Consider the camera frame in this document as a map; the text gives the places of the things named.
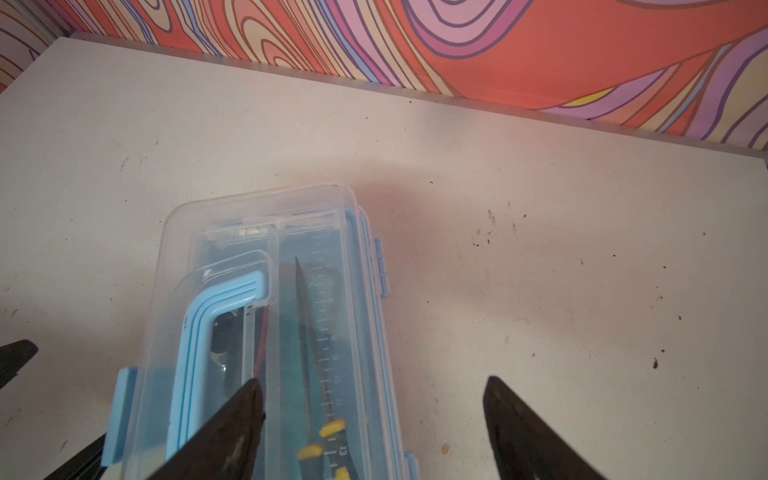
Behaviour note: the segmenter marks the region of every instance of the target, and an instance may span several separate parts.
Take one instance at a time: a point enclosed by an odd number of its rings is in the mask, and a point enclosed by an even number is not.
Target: colorful wallpaper
[[[0,0],[0,93],[50,45],[6,0]]]
[[[48,0],[76,30],[768,148],[768,0]]]

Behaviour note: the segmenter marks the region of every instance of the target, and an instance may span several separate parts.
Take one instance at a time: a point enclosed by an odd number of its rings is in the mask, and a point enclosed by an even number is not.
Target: plastic tray
[[[297,263],[317,356],[301,341]],[[344,184],[177,208],[163,232],[144,355],[118,375],[102,463],[122,461],[122,479],[148,477],[255,376],[266,421],[253,478],[301,478],[299,452],[343,419],[349,451],[340,455],[359,478],[416,480],[400,442],[387,296],[381,243]],[[338,454],[326,456],[324,478]]]

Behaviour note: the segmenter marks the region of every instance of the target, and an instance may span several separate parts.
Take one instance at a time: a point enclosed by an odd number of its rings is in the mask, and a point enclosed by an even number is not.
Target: yellow handle
[[[346,428],[346,422],[344,422],[344,420],[342,419],[334,420],[331,423],[326,424],[324,427],[320,429],[320,436],[325,438],[333,435],[334,433],[339,433],[345,428]]]
[[[299,450],[299,454],[296,455],[299,460],[307,460],[308,458],[319,457],[323,454],[323,447],[320,445],[309,445]]]
[[[342,467],[336,470],[336,480],[352,480],[346,467]]]

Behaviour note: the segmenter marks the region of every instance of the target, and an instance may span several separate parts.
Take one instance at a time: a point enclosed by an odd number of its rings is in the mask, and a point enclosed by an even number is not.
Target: blue latch
[[[114,397],[112,397],[112,413],[109,415],[104,451],[101,453],[102,467],[108,467],[123,460],[125,436],[128,432],[128,419],[131,417],[138,371],[137,367],[132,366],[120,369],[118,372],[118,383],[114,386]]]
[[[376,263],[379,265],[379,280],[382,286],[382,298],[389,298],[389,284],[387,283],[386,279],[384,253],[382,251],[382,239],[374,238],[373,244],[376,246]]]

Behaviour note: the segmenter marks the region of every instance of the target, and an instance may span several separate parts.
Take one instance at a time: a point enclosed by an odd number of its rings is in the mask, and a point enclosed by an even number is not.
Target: purple swirl pattern
[[[597,120],[605,115],[611,114],[616,110],[619,110],[623,106],[632,102],[635,98],[640,97],[643,93],[652,88],[667,72],[667,69],[652,72],[644,75],[640,78],[628,81],[617,87],[613,88],[608,94],[600,98],[599,100],[592,101],[590,103],[579,105],[577,107],[569,107],[567,105],[559,105],[557,107],[547,108],[543,111],[547,111],[553,114],[566,115],[568,117],[586,118],[587,120]]]
[[[742,73],[744,73],[750,62],[760,55],[768,55],[767,49],[768,28],[764,28],[737,43],[723,56],[723,60],[715,68],[712,78],[704,90],[699,109],[686,133],[687,137],[703,140],[713,133],[723,117],[726,103],[730,96],[734,94],[734,86],[736,86],[741,78]],[[722,142],[727,141],[729,137],[731,137],[732,141],[736,138],[748,138],[749,140],[744,142],[746,144],[754,142],[757,131],[763,126],[761,124],[758,125],[759,119],[762,118],[762,122],[766,120],[763,113],[765,107],[761,106],[764,104],[761,101],[745,112],[742,118],[737,120],[732,126]]]
[[[432,52],[469,58],[496,45],[533,0],[403,0],[409,23]]]
[[[619,2],[642,8],[693,8],[726,1],[727,0],[619,0]]]
[[[0,0],[0,92],[48,47],[34,26],[6,0]]]

